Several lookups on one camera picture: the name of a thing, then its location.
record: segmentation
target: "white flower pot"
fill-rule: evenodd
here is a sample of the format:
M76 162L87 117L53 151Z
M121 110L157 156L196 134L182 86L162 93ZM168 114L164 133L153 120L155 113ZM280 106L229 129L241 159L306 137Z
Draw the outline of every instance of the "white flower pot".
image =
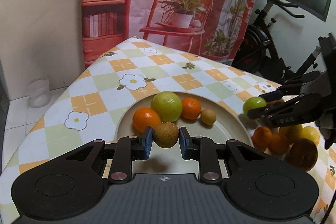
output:
M173 13L170 19L171 19L172 26L174 27L189 28L189 25L193 17L194 15Z

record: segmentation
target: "crosshair symbol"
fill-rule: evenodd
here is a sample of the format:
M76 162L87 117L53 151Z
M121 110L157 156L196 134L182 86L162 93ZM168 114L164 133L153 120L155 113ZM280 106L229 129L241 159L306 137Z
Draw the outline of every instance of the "crosshair symbol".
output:
M167 180L169 180L169 177L163 176L163 177L160 177L160 180L167 181Z

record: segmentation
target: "table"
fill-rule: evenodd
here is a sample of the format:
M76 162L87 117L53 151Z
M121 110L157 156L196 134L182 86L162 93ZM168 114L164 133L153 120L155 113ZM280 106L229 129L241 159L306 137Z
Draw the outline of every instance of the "table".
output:
M11 185L23 172L94 139L113 142L122 114L134 102L161 91L181 91L217 102L238 118L251 96L279 85L218 62L132 37L103 54L50 107L16 150L0 177L3 224L19 215ZM312 217L321 220L335 189L336 149L325 151L309 172L320 188ZM329 223L335 223L332 211Z

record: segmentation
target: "exercise bike wheel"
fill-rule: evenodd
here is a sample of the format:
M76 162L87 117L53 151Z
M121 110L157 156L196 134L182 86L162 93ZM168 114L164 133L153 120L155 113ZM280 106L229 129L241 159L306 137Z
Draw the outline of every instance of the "exercise bike wheel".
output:
M256 73L263 63L263 59L266 55L266 49L261 48L259 51L247 58L243 60L242 58L253 52L255 48L265 40L267 40L267 36L259 30L259 28L254 25L247 26L244 39L236 53L232 66L249 73Z

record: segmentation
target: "exercise bike handlebar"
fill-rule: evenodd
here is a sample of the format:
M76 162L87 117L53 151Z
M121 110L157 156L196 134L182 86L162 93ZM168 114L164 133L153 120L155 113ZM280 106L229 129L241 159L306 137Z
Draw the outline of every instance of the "exercise bike handlebar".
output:
M299 6L295 3L283 2L281 0L270 0L270 1L272 1L275 5L279 6L282 10L284 10L286 13L288 13L292 17L305 18L305 15L295 15L291 11L285 8L285 7L298 8Z

